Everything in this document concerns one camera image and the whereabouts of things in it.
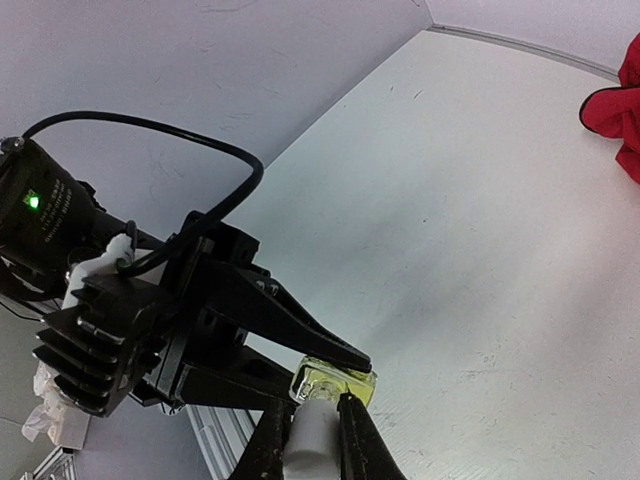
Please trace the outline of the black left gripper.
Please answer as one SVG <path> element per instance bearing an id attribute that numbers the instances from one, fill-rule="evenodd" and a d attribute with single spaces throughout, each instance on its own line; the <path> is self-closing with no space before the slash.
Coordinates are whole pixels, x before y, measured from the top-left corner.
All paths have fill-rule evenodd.
<path id="1" fill-rule="evenodd" d="M 240 268 L 258 248 L 255 238 L 220 223 L 168 261 L 160 285 L 176 296 L 178 316 L 159 365 L 134 388 L 133 400 L 173 409 L 292 405 L 293 374 L 261 362 L 244 346 L 246 331 L 343 370 L 371 369 L 366 353 L 321 325 L 280 282 Z"/>

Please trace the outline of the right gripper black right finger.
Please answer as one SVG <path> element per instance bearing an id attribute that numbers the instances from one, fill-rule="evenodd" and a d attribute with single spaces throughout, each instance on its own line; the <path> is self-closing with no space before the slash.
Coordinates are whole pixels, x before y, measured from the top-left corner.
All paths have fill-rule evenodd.
<path id="1" fill-rule="evenodd" d="M 344 393 L 337 409 L 341 478 L 405 480 L 363 402 L 352 393 Z"/>

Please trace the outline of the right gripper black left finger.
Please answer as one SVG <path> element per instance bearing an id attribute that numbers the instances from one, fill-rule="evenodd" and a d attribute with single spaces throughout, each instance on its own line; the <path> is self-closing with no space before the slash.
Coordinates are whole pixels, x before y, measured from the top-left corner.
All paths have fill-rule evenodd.
<path id="1" fill-rule="evenodd" d="M 295 406 L 291 401 L 271 401 L 257 424 L 232 480 L 283 480 L 283 454 Z"/>

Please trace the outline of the white nail polish cap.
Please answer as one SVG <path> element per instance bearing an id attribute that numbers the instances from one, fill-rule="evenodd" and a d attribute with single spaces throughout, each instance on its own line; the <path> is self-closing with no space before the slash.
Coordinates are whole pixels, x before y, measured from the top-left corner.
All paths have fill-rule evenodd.
<path id="1" fill-rule="evenodd" d="M 339 413 L 335 403 L 312 399 L 298 407 L 282 461 L 285 479 L 340 478 Z"/>

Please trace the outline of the clear nail polish bottle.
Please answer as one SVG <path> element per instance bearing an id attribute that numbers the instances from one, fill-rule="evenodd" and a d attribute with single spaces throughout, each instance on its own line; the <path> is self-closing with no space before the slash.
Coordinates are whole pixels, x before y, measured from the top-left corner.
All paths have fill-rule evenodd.
<path id="1" fill-rule="evenodd" d="M 295 371 L 289 396 L 298 404 L 322 399 L 338 403 L 343 394 L 351 394 L 368 407 L 374 396 L 378 376 L 374 371 L 362 373 L 340 369 L 323 360 L 306 356 Z"/>

